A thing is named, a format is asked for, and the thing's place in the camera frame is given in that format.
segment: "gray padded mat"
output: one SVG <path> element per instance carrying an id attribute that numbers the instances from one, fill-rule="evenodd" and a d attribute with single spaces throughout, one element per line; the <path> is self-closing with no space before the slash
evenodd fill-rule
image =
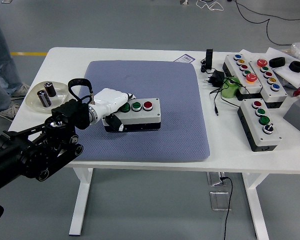
<path id="1" fill-rule="evenodd" d="M 195 162 L 210 155 L 198 81 L 190 63 L 168 61 L 93 61 L 85 78 L 95 93 L 104 88 L 159 98 L 161 128 L 106 132 L 102 121 L 77 129 L 84 151 L 77 160 Z M 88 94 L 81 87 L 79 96 Z"/>

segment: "white table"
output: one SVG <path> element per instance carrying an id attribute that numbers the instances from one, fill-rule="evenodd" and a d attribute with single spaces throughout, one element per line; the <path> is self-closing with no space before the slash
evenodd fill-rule
<path id="1" fill-rule="evenodd" d="M 280 108 L 270 110 L 282 136 L 281 143 L 273 151 L 252 152 L 239 121 L 237 108 L 222 102 L 218 97 L 216 104 L 219 116 L 214 112 L 214 95 L 209 95 L 214 88 L 205 82 L 208 75 L 200 72 L 200 61 L 205 58 L 205 52 L 55 47 L 48 52 L 30 89 L 44 81 L 67 84 L 71 79 L 83 78 L 92 61 L 174 61 L 183 54 L 196 59 L 191 64 L 197 74 L 211 155 L 200 162 L 185 163 L 113 162 L 98 159 L 70 162 L 67 167 L 73 168 L 80 179 L 70 235 L 81 234 L 93 168 L 103 168 L 242 173 L 257 238 L 269 239 L 256 187 L 271 173 L 300 174 L 300 132 L 283 119 L 296 99 L 288 97 Z M 214 52 L 212 67 L 221 71 L 226 54 Z M 235 98 L 231 101 L 240 104 Z M 34 111 L 23 102 L 9 130 L 22 131 L 37 126 L 48 116 Z"/>

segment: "clear plastic tray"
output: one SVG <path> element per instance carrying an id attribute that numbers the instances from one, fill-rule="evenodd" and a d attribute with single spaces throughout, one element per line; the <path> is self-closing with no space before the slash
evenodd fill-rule
<path id="1" fill-rule="evenodd" d="M 49 99 L 52 103 L 51 106 L 44 107 L 37 95 L 37 92 L 45 89 L 44 87 L 45 83 L 46 81 L 38 83 L 30 90 L 30 92 L 28 92 L 28 94 L 25 97 L 25 104 L 35 111 L 51 114 L 51 109 L 59 107 L 61 104 L 65 102 L 69 94 L 69 90 L 66 84 L 52 81 L 52 84 L 56 92 L 56 96 L 53 97 L 50 96 Z"/>

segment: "white sneaker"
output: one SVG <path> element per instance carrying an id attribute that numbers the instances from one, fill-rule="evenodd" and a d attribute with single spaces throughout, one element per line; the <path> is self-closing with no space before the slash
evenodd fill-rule
<path id="1" fill-rule="evenodd" d="M 24 99 L 27 95 L 27 92 L 29 91 L 30 86 L 27 84 L 22 84 L 22 86 L 15 91 L 13 94 L 11 94 L 11 100 L 17 100 L 17 99 Z"/>
<path id="2" fill-rule="evenodd" d="M 10 106 L 7 110 L 0 111 L 0 117 L 8 119 L 9 121 L 12 122 L 15 119 L 15 116 L 16 116 L 19 108 L 20 108 L 19 104 L 12 103 L 12 104 L 10 104 Z"/>

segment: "battery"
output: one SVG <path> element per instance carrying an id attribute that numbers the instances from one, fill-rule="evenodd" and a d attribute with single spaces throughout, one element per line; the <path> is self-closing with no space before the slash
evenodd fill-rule
<path id="1" fill-rule="evenodd" d="M 36 93 L 42 103 L 42 105 L 47 108 L 51 106 L 51 101 L 48 97 L 46 90 L 40 90 Z"/>
<path id="2" fill-rule="evenodd" d="M 54 85 L 52 84 L 51 81 L 47 81 L 44 84 L 44 89 L 46 90 L 46 93 L 48 94 L 49 97 L 54 97 L 57 94 Z"/>

